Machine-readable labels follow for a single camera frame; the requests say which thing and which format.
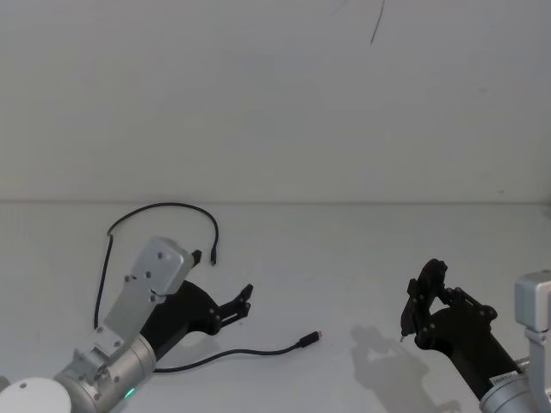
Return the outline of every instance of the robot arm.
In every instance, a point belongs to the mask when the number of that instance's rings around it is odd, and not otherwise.
[[[108,413],[186,334],[215,335],[247,317],[251,285],[218,306],[185,280],[200,260],[200,251],[190,254],[167,238],[150,240],[113,308],[71,363],[54,380],[0,380],[0,411],[35,413],[48,406],[56,413]]]
[[[525,275],[516,284],[517,321],[526,326],[530,341],[529,363],[517,363],[491,333],[498,313],[460,288],[446,288],[447,269],[444,262],[431,260],[418,279],[410,280],[402,336],[414,334],[419,348],[445,354],[484,413],[550,413],[551,361],[546,353],[551,273]],[[431,314],[436,298],[448,307]]]

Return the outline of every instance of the white wall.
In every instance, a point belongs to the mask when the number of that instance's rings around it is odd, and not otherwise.
[[[548,0],[3,0],[0,199],[543,201]]]

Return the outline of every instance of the white table surface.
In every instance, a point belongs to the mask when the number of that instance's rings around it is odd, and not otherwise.
[[[0,375],[52,376],[91,330],[109,225],[135,205],[0,205]],[[292,354],[238,356],[154,377],[125,413],[475,412],[444,356],[399,340],[407,282],[432,257],[499,318],[493,333],[527,353],[514,322],[515,279],[551,267],[545,206],[207,206],[220,222],[219,265],[190,280],[219,303],[255,286],[250,316],[216,337],[187,336],[161,366],[222,349],[282,348],[312,330],[323,341]],[[198,213],[142,213],[116,233],[102,314],[147,239],[173,237],[207,252]]]

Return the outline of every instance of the black cable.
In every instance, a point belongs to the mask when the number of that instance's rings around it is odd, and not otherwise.
[[[213,247],[210,250],[210,263],[213,266],[216,265],[216,258],[217,258],[216,248],[218,246],[218,240],[219,240],[220,234],[219,234],[219,228],[218,228],[218,223],[216,222],[216,218],[209,211],[206,211],[202,208],[199,208],[198,206],[190,205],[190,204],[184,204],[182,202],[159,202],[159,203],[156,203],[156,204],[143,206],[143,207],[138,208],[134,211],[131,211],[130,213],[127,213],[125,216],[117,219],[115,221],[115,223],[112,224],[109,227],[108,231],[107,231],[107,236],[109,238],[109,241],[108,241],[107,252],[105,253],[105,258],[103,260],[103,269],[102,269],[102,276],[100,278],[100,286],[98,288],[97,296],[96,296],[96,307],[94,309],[94,329],[97,329],[97,326],[99,325],[99,313],[100,313],[100,304],[102,303],[103,287],[105,285],[105,277],[106,277],[107,268],[108,268],[108,265],[109,265],[109,258],[111,257],[111,250],[113,249],[113,242],[115,240],[115,237],[113,236],[113,230],[118,225],[122,224],[124,221],[126,221],[127,219],[129,219],[132,216],[136,215],[137,213],[141,213],[142,211],[145,211],[147,209],[152,209],[152,208],[173,207],[173,206],[174,207],[193,209],[195,211],[198,211],[198,212],[206,215],[212,221],[212,223],[214,225],[214,242],[213,242]]]
[[[261,356],[272,356],[272,355],[281,355],[290,353],[291,351],[297,349],[297,348],[304,348],[308,347],[311,344],[314,344],[315,342],[319,341],[321,338],[321,333],[318,331],[314,331],[313,333],[310,333],[307,336],[302,337],[298,342],[293,344],[291,347],[284,348],[282,350],[275,350],[275,351],[262,351],[262,350],[249,350],[246,348],[237,348],[235,350],[228,350],[224,351],[222,353],[218,353],[215,355],[211,355],[210,357],[207,357],[204,360],[197,361],[192,364],[188,364],[187,366],[180,366],[180,367],[168,367],[168,368],[158,368],[155,370],[155,373],[180,373],[185,372],[186,370],[191,370],[192,368],[197,368],[200,366],[204,366],[205,364],[210,363],[211,361],[218,360],[222,357],[227,357],[228,355],[233,354],[252,354],[252,355],[261,355]]]

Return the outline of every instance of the green indicator light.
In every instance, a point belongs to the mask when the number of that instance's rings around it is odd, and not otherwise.
[[[135,387],[130,389],[127,394],[125,395],[124,398],[129,398],[130,396],[132,396],[134,394],[134,392],[136,391]]]

